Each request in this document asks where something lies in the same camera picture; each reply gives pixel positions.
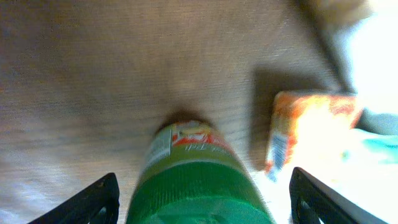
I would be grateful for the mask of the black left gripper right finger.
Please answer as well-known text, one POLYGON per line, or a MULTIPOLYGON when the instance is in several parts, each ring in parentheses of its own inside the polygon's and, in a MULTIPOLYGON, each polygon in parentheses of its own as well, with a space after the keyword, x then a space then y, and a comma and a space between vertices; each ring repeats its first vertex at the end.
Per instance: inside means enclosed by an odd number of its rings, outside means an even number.
POLYGON ((301 167, 295 167, 289 184, 294 223, 384 223, 301 167))

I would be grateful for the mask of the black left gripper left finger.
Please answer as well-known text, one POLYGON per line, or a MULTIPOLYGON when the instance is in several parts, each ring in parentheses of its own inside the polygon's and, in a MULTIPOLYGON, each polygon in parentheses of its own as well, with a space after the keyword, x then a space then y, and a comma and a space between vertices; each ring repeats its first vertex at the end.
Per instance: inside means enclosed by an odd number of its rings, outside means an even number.
POLYGON ((108 173, 32 223, 116 224, 119 186, 116 174, 108 173))

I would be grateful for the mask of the orange tissue packet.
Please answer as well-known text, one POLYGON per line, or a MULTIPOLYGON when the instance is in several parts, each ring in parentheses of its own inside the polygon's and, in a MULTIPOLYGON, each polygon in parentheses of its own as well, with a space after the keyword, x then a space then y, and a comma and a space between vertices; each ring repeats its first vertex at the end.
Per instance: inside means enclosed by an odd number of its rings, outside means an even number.
POLYGON ((335 180, 343 167, 348 134, 363 105, 355 95, 281 91, 272 105, 267 177, 276 182, 301 167, 335 180))

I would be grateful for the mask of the teal wipes packet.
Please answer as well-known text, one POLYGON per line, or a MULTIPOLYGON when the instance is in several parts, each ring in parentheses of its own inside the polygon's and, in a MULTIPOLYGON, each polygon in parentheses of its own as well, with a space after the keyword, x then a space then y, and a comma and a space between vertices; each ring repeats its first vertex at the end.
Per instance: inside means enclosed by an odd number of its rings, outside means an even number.
POLYGON ((355 175, 396 175, 397 136, 351 129, 341 140, 340 171, 355 175))

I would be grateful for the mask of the green capped bottle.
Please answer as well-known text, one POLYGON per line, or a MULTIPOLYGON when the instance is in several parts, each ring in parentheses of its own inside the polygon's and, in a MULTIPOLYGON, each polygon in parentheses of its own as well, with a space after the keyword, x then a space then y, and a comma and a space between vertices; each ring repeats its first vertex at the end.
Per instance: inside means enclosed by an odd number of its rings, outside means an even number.
POLYGON ((223 135, 201 121, 159 129, 127 223, 273 223, 260 192, 223 135))

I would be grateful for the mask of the white tube with cork cap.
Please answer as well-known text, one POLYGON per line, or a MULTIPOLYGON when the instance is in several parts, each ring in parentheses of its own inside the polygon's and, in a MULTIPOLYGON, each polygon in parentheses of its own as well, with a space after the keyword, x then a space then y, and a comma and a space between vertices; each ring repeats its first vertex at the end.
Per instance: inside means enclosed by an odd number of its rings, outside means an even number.
POLYGON ((310 0, 343 76, 373 113, 397 113, 397 0, 310 0))

